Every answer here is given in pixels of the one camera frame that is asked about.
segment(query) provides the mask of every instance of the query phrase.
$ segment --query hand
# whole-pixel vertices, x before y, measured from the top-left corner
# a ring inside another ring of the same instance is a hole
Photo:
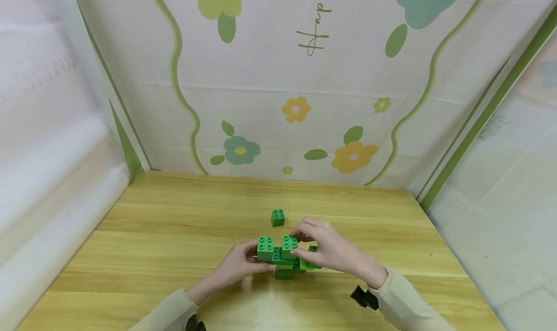
[[[200,305],[215,291],[231,286],[247,275],[275,269],[268,263],[257,262],[256,256],[256,239],[235,244],[211,274],[188,289],[190,299]]]
[[[380,288],[386,281],[385,267],[341,236],[329,222],[306,216],[290,235],[296,236],[298,241],[317,242],[316,253],[301,248],[292,250],[293,255],[305,261],[354,275],[373,288]]]

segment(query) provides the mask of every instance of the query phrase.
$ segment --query green trim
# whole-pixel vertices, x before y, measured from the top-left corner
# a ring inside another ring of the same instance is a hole
[[[186,101],[186,98],[184,97],[182,90],[180,89],[180,84],[177,79],[177,63],[178,60],[180,59],[180,54],[182,53],[182,32],[180,31],[180,27],[177,25],[175,17],[172,16],[172,13],[166,6],[164,0],[153,0],[153,1],[155,2],[159,10],[162,12],[162,14],[166,17],[166,20],[168,20],[168,23],[171,26],[172,33],[174,34],[174,38],[175,38],[175,48],[172,52],[171,60],[169,63],[170,75],[172,79],[172,87],[175,90],[176,96],[180,99],[180,102],[190,113],[191,118],[195,123],[194,130],[193,132],[191,132],[191,136],[190,136],[191,155],[193,156],[199,170],[201,170],[201,172],[204,174],[209,174],[205,170],[205,168],[201,165],[201,162],[199,161],[199,156],[197,155],[197,148],[195,147],[195,137],[197,137],[197,133],[201,128],[201,122],[199,121],[199,116],[197,115],[195,110],[190,106],[190,104],[188,104],[188,102]]]
[[[435,169],[433,169],[433,171],[431,172],[431,174],[429,175],[429,178],[427,179],[427,181],[425,181],[424,183],[424,187],[422,187],[421,191],[419,191],[418,196],[416,197],[416,199],[419,199],[420,196],[422,195],[422,192],[424,191],[424,189],[426,188],[426,186],[429,184],[429,181],[431,181],[431,179],[433,178],[433,176],[435,175],[435,173],[437,172],[437,169],[439,169],[441,163],[443,163],[443,160],[445,160],[445,158],[447,157],[447,155],[449,154],[449,152],[451,151],[452,147],[454,146],[454,144],[456,143],[456,141],[458,140],[458,138],[461,136],[462,132],[464,131],[464,129],[466,128],[466,126],[468,126],[468,123],[470,122],[470,119],[472,119],[472,117],[476,114],[476,111],[478,110],[478,108],[480,107],[481,103],[484,101],[487,93],[489,92],[489,90],[491,90],[491,86],[494,84],[495,79],[497,79],[497,77],[499,77],[499,74],[501,73],[501,70],[503,70],[503,67],[505,67],[505,65],[507,64],[507,61],[505,61],[505,63],[503,64],[503,66],[501,66],[501,68],[499,69],[499,71],[497,71],[497,73],[495,74],[495,76],[491,79],[491,82],[487,85],[486,89],[484,90],[484,92],[481,94],[480,99],[477,101],[477,103],[474,105],[474,108],[472,109],[472,111],[470,112],[470,114],[468,115],[468,117],[466,117],[466,120],[464,121],[464,124],[461,126],[460,130],[458,130],[458,133],[456,134],[456,136],[454,137],[454,139],[452,140],[450,146],[447,148],[447,151],[445,151],[445,154],[441,157],[441,159],[439,160],[439,163],[437,163],[437,165],[435,166]]]
[[[145,156],[145,159],[147,160],[147,164],[149,165],[149,169],[153,169],[153,167],[151,166],[151,162],[149,161],[149,157],[147,157],[147,153],[145,151],[145,148],[143,148],[143,144],[141,143],[141,140],[139,139],[138,132],[135,129],[135,126],[133,125],[132,119],[130,118],[130,115],[128,113],[128,110],[126,109],[126,106],[124,105],[124,101],[122,100],[120,92],[118,91],[118,88],[116,86],[116,82],[114,82],[114,79],[112,78],[112,74],[110,74],[110,71],[108,70],[108,66],[106,65],[106,62],[104,61],[103,55],[101,54],[99,46],[97,45],[97,42],[95,41],[95,37],[93,37],[93,34],[91,33],[91,29],[89,29],[89,25],[87,24],[87,21],[85,20],[85,16],[83,15],[83,13],[81,13],[81,18],[83,19],[83,22],[85,24],[85,29],[87,30],[87,34],[89,35],[89,38],[91,39],[91,44],[93,45],[93,48],[95,49],[97,57],[99,58],[99,61],[103,65],[103,68],[104,68],[105,73],[106,73],[106,77],[109,79],[110,84],[112,85],[112,88],[114,89],[114,93],[116,93],[116,97],[118,98],[118,101],[120,101],[120,106],[122,107],[122,110],[124,110],[124,114],[126,115],[126,119],[128,119],[128,122],[129,122],[130,126],[132,127],[133,134],[135,135],[135,138],[138,140],[139,147],[141,148],[141,151],[143,152],[143,155]]]
[[[435,49],[435,52],[433,52],[433,56],[431,58],[431,62],[429,65],[429,79],[427,81],[427,85],[425,86],[424,93],[422,93],[422,97],[419,99],[418,103],[414,106],[414,108],[412,108],[412,110],[408,112],[407,115],[405,115],[398,123],[396,123],[395,128],[391,132],[391,141],[393,144],[393,150],[391,151],[391,155],[389,155],[389,159],[387,159],[381,171],[371,181],[364,183],[364,185],[367,186],[373,184],[375,181],[379,180],[386,173],[389,167],[391,167],[391,164],[395,160],[396,154],[398,152],[398,141],[396,140],[396,134],[398,134],[398,131],[400,130],[400,128],[402,128],[404,123],[409,121],[419,111],[419,109],[422,108],[425,101],[428,99],[429,93],[431,92],[433,88],[433,84],[435,83],[437,59],[439,58],[440,53],[443,51],[445,45],[447,45],[447,43],[462,30],[462,28],[466,25],[466,23],[468,23],[468,21],[472,19],[472,16],[476,13],[477,9],[480,7],[483,1],[484,0],[474,1],[472,7],[470,7],[468,12],[466,12],[466,15],[464,15],[462,20],[460,20],[457,26],[455,26],[454,29],[451,30],[450,33],[447,34],[445,38],[443,38],[443,40]]]
[[[112,103],[110,104],[110,109],[112,110],[112,114],[114,116],[118,136],[120,136],[120,143],[122,144],[122,149],[124,150],[124,158],[126,160],[126,164],[128,165],[128,170],[130,171],[130,184],[132,184],[135,177],[143,173],[145,170],[143,170],[143,166],[141,165],[138,155],[135,153],[132,143],[122,126],[122,122],[120,121],[120,118],[118,118],[116,111],[114,111]]]
[[[480,133],[481,129],[487,123],[493,112],[505,98],[507,93],[509,93],[514,83],[520,78],[520,75],[528,67],[532,59],[536,56],[538,51],[542,48],[542,46],[545,44],[554,30],[556,30],[556,28],[557,5],[553,8],[553,10],[543,23],[542,27],[540,27],[538,33],[536,33],[530,44],[528,44],[524,53],[520,56],[520,59],[516,62],[516,64],[514,64],[514,67],[510,71],[509,75],[502,82],[501,86],[495,92],[495,95],[492,97],[491,101],[487,104],[485,110],[481,113],[480,117],[474,123],[472,129],[470,129],[468,134],[466,134],[461,144],[457,147],[457,149],[454,151],[454,154],[444,166],[443,170],[441,170],[441,172],[439,173],[437,179],[433,182],[433,185],[429,188],[429,191],[426,193],[424,199],[422,199],[422,202],[420,203],[424,211],[429,210],[429,207],[433,203],[433,200],[435,200],[435,197],[437,196],[437,194],[439,194],[441,187],[443,187],[458,162],[460,162],[462,156],[465,154],[466,150],[468,150],[468,148],[476,138],[477,134]]]

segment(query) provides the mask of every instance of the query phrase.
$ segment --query sleeve cuff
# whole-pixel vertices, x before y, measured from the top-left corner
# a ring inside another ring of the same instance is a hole
[[[385,320],[399,330],[407,320],[428,313],[431,308],[406,278],[395,269],[386,267],[388,278],[380,288],[367,287],[377,297]]]
[[[198,309],[188,292],[181,288],[165,298],[129,331],[182,331]]]

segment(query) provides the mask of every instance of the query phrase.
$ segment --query white backdrop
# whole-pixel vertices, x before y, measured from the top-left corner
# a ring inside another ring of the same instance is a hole
[[[0,330],[12,330],[128,185],[51,0],[0,0]]]
[[[414,194],[553,1],[78,0],[154,169]]]
[[[509,331],[556,329],[556,161],[554,35],[429,214]]]

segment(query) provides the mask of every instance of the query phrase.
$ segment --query fabric backdrop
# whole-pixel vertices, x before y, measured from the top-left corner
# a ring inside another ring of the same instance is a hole
[[[78,0],[154,169],[415,195],[554,1]]]

